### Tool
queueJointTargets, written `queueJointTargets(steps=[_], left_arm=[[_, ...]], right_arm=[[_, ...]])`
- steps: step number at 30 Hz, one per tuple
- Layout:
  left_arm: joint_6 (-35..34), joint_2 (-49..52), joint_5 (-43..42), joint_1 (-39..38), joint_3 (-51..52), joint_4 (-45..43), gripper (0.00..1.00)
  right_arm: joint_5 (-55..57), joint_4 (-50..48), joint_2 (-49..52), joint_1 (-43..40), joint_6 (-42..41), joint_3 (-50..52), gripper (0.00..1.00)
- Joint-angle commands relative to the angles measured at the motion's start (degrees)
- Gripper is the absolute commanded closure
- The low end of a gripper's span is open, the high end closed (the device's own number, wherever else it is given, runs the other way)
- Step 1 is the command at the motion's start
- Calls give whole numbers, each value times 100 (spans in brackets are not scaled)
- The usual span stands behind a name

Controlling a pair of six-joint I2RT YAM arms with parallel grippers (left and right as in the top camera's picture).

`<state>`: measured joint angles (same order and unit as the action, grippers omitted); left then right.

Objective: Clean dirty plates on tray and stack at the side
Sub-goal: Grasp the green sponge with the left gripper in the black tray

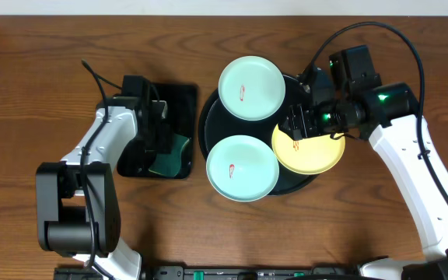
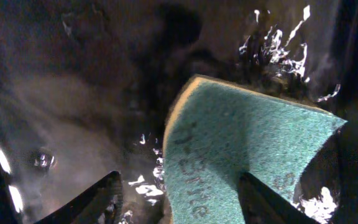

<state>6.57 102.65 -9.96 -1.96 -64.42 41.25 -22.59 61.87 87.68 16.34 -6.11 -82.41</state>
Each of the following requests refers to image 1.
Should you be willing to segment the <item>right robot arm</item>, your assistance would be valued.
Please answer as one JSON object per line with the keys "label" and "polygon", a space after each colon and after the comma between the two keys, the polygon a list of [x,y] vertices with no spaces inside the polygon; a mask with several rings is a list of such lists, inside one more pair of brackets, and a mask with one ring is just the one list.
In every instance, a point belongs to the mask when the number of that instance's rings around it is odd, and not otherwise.
{"label": "right robot arm", "polygon": [[307,101],[292,105],[279,128],[294,140],[344,137],[351,128],[370,143],[393,176],[411,213],[425,261],[381,258],[361,264],[365,279],[448,279],[448,171],[432,143],[414,93],[404,83],[383,85],[374,68],[335,66],[330,89],[314,90],[318,71],[299,78]]}

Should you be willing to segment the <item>yellow plate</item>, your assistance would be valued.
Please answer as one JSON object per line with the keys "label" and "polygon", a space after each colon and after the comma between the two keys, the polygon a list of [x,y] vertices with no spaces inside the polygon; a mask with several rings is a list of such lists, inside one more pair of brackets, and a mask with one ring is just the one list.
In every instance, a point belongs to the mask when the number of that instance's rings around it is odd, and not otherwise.
{"label": "yellow plate", "polygon": [[323,173],[342,158],[345,151],[343,138],[334,140],[329,135],[292,140],[275,126],[271,147],[277,160],[288,170],[303,175]]}

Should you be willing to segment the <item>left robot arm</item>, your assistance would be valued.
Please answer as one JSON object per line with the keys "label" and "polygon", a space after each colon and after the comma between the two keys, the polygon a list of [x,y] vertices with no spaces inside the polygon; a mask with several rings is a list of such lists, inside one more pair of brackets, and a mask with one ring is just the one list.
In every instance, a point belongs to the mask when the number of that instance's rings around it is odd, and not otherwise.
{"label": "left robot arm", "polygon": [[72,257],[81,271],[60,269],[59,279],[139,279],[142,257],[121,238],[113,170],[149,118],[166,118],[164,100],[116,96],[98,103],[95,120],[80,143],[60,161],[36,171],[38,243]]}

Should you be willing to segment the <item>green yellow sponge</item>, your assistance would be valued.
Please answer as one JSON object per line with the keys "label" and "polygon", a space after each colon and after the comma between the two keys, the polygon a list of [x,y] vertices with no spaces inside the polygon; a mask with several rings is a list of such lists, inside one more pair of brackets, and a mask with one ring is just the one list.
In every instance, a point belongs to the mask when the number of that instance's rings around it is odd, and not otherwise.
{"label": "green yellow sponge", "polygon": [[170,152],[159,153],[149,167],[149,172],[163,177],[174,178],[181,169],[181,157],[189,142],[189,138],[174,134]]}

